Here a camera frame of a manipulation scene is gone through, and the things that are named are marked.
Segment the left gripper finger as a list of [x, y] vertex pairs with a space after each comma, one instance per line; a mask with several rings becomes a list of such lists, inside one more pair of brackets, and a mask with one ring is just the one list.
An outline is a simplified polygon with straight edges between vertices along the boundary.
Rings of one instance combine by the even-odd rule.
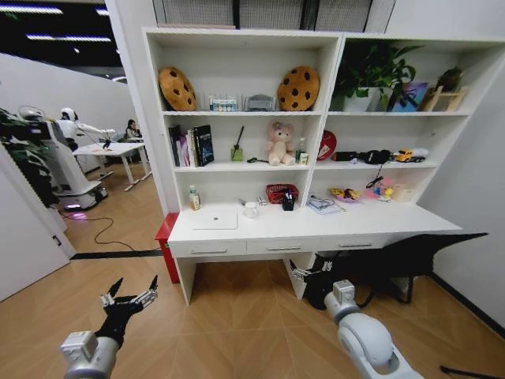
[[112, 306], [114, 304], [114, 297], [118, 293], [120, 286], [122, 285], [123, 278], [120, 278], [114, 284], [112, 284], [107, 293], [100, 295], [100, 301], [103, 308]]
[[151, 305], [158, 297], [158, 276], [155, 276], [149, 288], [137, 296], [137, 304], [142, 306]]

